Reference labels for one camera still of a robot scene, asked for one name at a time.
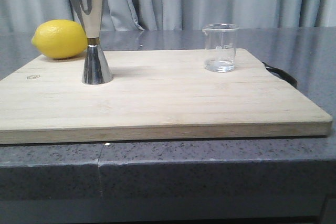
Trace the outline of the glass measuring beaker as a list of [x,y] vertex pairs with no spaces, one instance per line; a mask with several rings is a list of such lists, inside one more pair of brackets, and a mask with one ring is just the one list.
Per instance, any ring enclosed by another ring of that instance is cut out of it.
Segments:
[[208,24],[202,29],[208,57],[205,69],[220,73],[235,69],[238,30],[238,25],[227,23]]

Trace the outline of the steel double jigger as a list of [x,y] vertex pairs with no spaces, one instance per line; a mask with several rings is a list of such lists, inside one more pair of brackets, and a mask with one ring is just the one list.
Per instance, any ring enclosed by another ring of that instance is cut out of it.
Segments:
[[89,85],[112,81],[112,74],[100,45],[104,0],[70,0],[87,37],[82,82]]

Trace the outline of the wooden cutting board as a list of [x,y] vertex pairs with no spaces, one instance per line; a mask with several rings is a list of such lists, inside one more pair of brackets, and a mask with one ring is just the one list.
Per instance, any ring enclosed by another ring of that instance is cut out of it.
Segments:
[[245,49],[236,69],[205,50],[107,51],[113,80],[81,82],[81,57],[39,56],[1,81],[1,143],[319,136],[332,117]]

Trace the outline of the yellow lemon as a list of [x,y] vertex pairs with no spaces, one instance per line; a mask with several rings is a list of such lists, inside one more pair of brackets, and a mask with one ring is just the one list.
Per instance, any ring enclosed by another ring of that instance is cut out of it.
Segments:
[[87,37],[80,24],[55,19],[39,25],[31,43],[46,57],[65,59],[78,55],[87,47]]

